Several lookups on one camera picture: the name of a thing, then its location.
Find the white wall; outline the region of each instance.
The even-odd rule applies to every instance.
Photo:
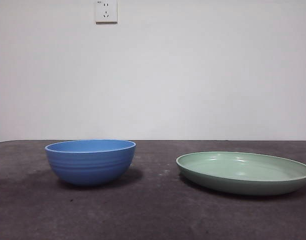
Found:
[[[306,140],[306,0],[0,0],[0,141]]]

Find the green plate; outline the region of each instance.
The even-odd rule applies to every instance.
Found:
[[[279,195],[306,183],[306,165],[277,156],[208,151],[180,156],[181,173],[199,185],[241,195]]]

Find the shallow dish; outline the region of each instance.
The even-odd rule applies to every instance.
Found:
[[[136,144],[126,140],[76,140],[45,147],[51,169],[63,181],[99,185],[121,176],[130,166]]]
[[[209,151],[180,156],[176,163],[189,180],[233,194],[286,194],[306,183],[305,164],[276,156]]]

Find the dark gray table surface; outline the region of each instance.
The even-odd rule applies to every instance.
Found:
[[[306,164],[306,141],[137,140],[130,169],[98,187],[63,183],[44,146],[0,143],[0,240],[306,240],[306,185],[279,196],[241,196],[179,175],[176,157],[234,151]]]

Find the outlet plate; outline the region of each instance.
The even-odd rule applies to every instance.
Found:
[[[118,0],[97,0],[95,3],[95,22],[117,23]]]

